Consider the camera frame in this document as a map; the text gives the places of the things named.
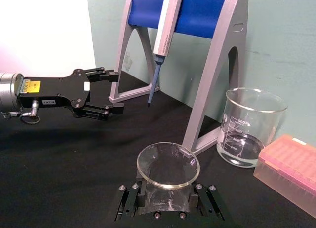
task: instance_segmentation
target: glass beaker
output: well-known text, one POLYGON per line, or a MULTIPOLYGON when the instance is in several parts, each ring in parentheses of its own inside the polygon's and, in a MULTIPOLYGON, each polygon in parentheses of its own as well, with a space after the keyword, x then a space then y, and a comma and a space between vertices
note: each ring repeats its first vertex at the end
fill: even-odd
POLYGON ((147 181, 143 214, 190 211, 191 183, 200 171, 194 154, 176 143, 152 144, 138 155, 137 169, 147 181))
POLYGON ((287 104, 279 96, 259 89, 235 88, 226 92, 224 117, 217 139, 217 152, 228 163, 255 167, 287 104))

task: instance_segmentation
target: pipette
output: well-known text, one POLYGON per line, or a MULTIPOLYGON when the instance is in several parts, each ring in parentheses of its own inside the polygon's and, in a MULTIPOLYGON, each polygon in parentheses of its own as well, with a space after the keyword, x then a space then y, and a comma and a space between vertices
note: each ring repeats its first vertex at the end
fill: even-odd
POLYGON ((156 69, 153 78, 152 88, 149 94, 148 107, 151 104, 155 87, 157 85, 160 68, 164 59, 168 56, 173 33, 177 24, 178 15, 182 0, 164 0, 160 15, 156 41, 154 45, 156 69))

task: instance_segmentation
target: robotic arm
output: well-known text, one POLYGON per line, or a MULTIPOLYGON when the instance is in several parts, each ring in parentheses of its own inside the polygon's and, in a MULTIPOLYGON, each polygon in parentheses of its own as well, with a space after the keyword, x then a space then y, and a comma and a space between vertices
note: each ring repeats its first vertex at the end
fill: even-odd
POLYGON ((97 81, 116 82, 113 70, 75 69, 67 77, 24 77, 22 74, 0 73, 0 112, 3 117, 19 117, 26 124, 37 124, 39 108, 66 107, 74 117, 106 120, 110 113, 122 114, 124 104, 102 107, 90 103, 90 84, 97 81))

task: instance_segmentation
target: beaker rim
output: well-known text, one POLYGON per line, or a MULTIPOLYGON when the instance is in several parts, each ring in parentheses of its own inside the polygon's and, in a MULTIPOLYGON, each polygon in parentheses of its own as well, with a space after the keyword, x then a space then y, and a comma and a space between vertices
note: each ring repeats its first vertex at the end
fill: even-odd
POLYGON ((137 169, 139 171, 139 173, 141 174, 141 176, 143 176, 143 178, 151 183, 152 185, 154 186, 157 186, 158 188, 161 188, 161 189, 164 189, 164 190, 178 190, 178 189, 181 189, 185 186, 188 186, 190 184, 192 184, 199 176, 199 173, 200 173, 200 164, 199 164, 199 161, 198 161, 198 158, 196 157, 196 155, 194 155, 191 151, 189 151, 186 147, 184 147, 183 145, 180 145, 178 143, 171 143, 171 142, 159 142, 159 143, 153 143, 153 144, 150 144, 148 146, 146 146, 138 155, 137 157, 137 169), (172 145, 176 145, 176 146, 179 146, 181 147, 181 149, 183 149, 185 152, 187 152, 190 156, 192 156, 193 159, 195 159, 196 163, 197 163, 197 172, 195 173, 195 175, 188 181, 186 181, 185 183, 182 183, 182 184, 177 184, 177 185, 166 185, 166 184, 162 184, 162 183, 159 183, 157 181, 154 181, 152 179, 150 179, 148 176, 146 176, 146 174, 142 171, 141 169, 141 166, 139 164, 139 159, 140 159, 140 156, 142 154, 142 152, 144 152, 145 150, 147 150, 148 148, 152 147, 153 145, 158 145, 158 144, 172 144, 172 145))
POLYGON ((241 107, 241 108, 244 108, 246 110, 249 110, 249 111, 254 111, 254 112, 259 112, 259 113, 268 113, 268 114, 273 114, 273 113, 280 113, 280 112, 283 112, 285 110, 287 110, 288 108, 288 104, 283 100, 283 98, 281 98, 280 96, 276 95, 276 94, 273 94, 269 91, 265 91, 265 90, 260 90, 258 88, 247 88, 247 87, 237 87, 237 88, 233 88, 233 89, 230 89, 226 92, 226 97, 227 99, 232 102, 233 104, 241 107), (267 95, 270 95, 272 98, 277 98, 279 100, 279 104, 280 105, 283 105, 282 107, 280 107, 279 110, 271 110, 271 111, 267 111, 267 110, 258 110, 258 109, 254 109, 252 107, 248 107, 248 106, 245 106, 245 105, 242 105, 236 101, 234 101, 231 97, 229 97, 229 93, 230 92, 236 92, 238 90, 248 90, 248 91, 254 91, 254 92, 257 92, 257 93, 263 93, 263 94, 267 94, 267 95))

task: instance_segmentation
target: pipette tip box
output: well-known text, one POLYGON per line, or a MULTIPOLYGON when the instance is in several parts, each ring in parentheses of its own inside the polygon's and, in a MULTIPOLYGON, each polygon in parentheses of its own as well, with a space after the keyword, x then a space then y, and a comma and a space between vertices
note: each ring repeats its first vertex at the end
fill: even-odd
POLYGON ((284 135, 260 152, 254 176, 316 218, 316 148, 284 135))

